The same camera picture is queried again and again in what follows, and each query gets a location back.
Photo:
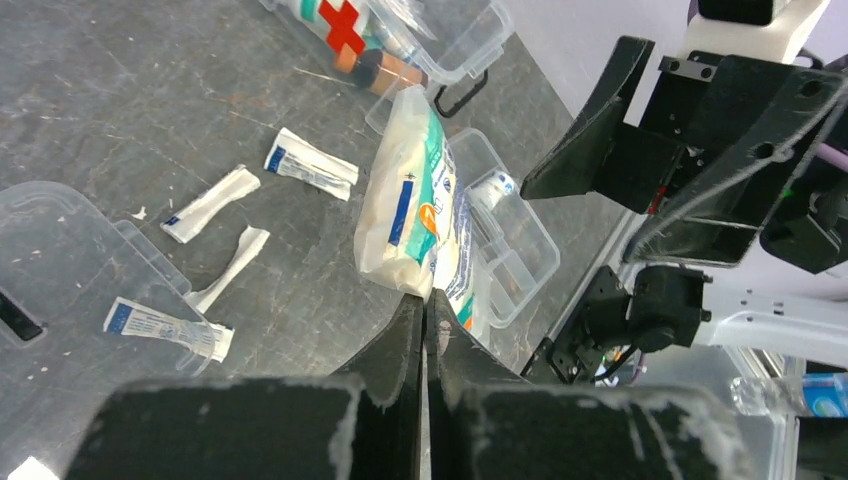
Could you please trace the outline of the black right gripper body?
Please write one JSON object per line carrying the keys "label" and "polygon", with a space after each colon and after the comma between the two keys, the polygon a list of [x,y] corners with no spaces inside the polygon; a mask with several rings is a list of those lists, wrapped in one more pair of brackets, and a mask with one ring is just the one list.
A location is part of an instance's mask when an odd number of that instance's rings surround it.
{"label": "black right gripper body", "polygon": [[640,123],[625,122],[647,51],[615,51],[596,85],[597,193],[640,214],[691,187],[747,134],[788,83],[798,98],[819,97],[829,79],[818,65],[786,65],[694,52],[666,57]]}

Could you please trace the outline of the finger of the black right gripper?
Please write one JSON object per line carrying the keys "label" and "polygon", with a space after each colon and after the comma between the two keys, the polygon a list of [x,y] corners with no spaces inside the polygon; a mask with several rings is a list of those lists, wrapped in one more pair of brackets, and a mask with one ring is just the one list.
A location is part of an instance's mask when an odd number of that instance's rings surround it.
{"label": "finger of the black right gripper", "polygon": [[844,74],[718,67],[684,133],[703,167],[643,222],[623,261],[737,265],[846,103]]}
{"label": "finger of the black right gripper", "polygon": [[645,38],[622,36],[617,40],[576,119],[525,177],[522,199],[561,198],[592,190],[654,47],[655,42]]}

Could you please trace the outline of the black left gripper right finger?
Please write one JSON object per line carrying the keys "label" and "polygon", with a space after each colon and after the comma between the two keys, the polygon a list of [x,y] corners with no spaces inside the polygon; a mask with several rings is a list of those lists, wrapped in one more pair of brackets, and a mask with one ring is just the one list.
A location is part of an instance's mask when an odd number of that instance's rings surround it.
{"label": "black left gripper right finger", "polygon": [[431,472],[436,479],[751,479],[733,415],[679,386],[534,384],[458,322],[434,290],[425,310]]}

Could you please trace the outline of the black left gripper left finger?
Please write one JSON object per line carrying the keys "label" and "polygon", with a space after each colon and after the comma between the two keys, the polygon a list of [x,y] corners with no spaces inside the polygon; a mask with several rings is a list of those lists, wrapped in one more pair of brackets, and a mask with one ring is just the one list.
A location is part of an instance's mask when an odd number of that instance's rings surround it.
{"label": "black left gripper left finger", "polygon": [[327,376],[150,380],[95,415],[69,479],[416,479],[424,303]]}

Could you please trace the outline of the clear compartment organizer tray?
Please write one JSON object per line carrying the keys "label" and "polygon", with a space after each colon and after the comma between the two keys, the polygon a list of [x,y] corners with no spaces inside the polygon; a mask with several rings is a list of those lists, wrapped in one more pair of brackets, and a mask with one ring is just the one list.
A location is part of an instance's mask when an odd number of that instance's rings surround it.
{"label": "clear compartment organizer tray", "polygon": [[[481,280],[475,295],[482,303],[483,322],[505,329],[557,270],[559,249],[529,202],[519,195],[516,177],[481,131],[466,128],[452,136],[448,145],[470,204],[475,271]],[[469,193],[494,170],[507,172],[516,190],[488,211]]]}

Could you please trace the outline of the colourful bandage packet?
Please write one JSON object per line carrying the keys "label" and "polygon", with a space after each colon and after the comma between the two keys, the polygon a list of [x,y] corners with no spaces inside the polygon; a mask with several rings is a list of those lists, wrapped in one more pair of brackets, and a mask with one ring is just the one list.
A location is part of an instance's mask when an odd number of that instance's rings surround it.
{"label": "colourful bandage packet", "polygon": [[354,234],[359,273],[427,299],[443,291],[458,322],[473,325],[470,205],[441,121],[421,86],[394,99]]}

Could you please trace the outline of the clear plastic storage box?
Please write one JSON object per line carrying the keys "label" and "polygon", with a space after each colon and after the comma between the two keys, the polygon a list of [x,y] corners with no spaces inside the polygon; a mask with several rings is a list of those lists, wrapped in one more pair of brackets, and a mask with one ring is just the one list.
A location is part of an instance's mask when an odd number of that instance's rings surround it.
{"label": "clear plastic storage box", "polygon": [[276,2],[262,5],[319,62],[327,78],[347,86],[356,109],[377,133],[384,130],[398,91],[379,96],[355,86],[334,66],[345,47],[356,54],[380,49],[423,70],[429,77],[426,98],[449,119],[486,87],[490,67],[515,32],[503,1],[367,1],[371,14],[362,36],[353,30],[358,12],[350,1],[321,1],[319,14],[330,25],[322,39]]}

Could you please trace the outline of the brown medicine bottle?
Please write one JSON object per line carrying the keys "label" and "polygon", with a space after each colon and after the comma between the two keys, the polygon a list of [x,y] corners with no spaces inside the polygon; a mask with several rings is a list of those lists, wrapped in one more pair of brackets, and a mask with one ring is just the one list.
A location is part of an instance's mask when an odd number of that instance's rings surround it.
{"label": "brown medicine bottle", "polygon": [[334,66],[355,86],[379,96],[415,85],[426,88],[429,83],[429,77],[423,70],[380,49],[356,54],[345,47],[337,55]]}

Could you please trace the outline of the white plaster strip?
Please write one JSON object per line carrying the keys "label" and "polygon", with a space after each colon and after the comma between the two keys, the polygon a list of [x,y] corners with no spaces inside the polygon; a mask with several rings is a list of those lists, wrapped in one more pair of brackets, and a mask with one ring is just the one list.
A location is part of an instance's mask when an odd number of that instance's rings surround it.
{"label": "white plaster strip", "polygon": [[160,227],[178,243],[187,244],[225,206],[244,198],[260,185],[260,179],[244,164],[239,164],[191,203],[161,223]]}

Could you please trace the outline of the white bottle green label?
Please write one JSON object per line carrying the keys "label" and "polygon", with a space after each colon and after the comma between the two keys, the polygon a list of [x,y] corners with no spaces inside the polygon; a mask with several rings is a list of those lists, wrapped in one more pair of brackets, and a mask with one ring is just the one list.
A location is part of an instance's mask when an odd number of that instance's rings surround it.
{"label": "white bottle green label", "polygon": [[[282,11],[290,14],[294,19],[304,24],[312,33],[324,39],[330,32],[330,25],[319,14],[320,0],[282,0],[276,5]],[[358,12],[358,18],[354,22],[353,30],[360,36],[366,30],[371,10],[367,1],[353,0],[350,4]]]}

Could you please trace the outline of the clear box lid black handle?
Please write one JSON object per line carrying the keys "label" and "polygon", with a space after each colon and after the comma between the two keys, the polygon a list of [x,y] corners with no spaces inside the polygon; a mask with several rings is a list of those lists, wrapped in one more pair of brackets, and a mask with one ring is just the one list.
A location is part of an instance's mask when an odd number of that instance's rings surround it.
{"label": "clear box lid black handle", "polygon": [[73,458],[103,402],[121,386],[191,378],[209,358],[165,340],[106,333],[117,297],[207,322],[189,281],[129,221],[109,220],[84,195],[31,181],[1,193],[1,472]]}

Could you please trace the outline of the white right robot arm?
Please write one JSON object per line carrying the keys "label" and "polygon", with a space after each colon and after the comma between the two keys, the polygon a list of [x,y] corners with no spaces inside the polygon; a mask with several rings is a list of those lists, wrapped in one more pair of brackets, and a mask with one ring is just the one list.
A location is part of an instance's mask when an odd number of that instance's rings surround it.
{"label": "white right robot arm", "polygon": [[847,176],[816,154],[846,111],[846,75],[739,54],[666,57],[633,125],[653,47],[616,42],[521,186],[526,200],[596,193],[634,220],[544,353],[557,367],[671,345],[843,362]]}

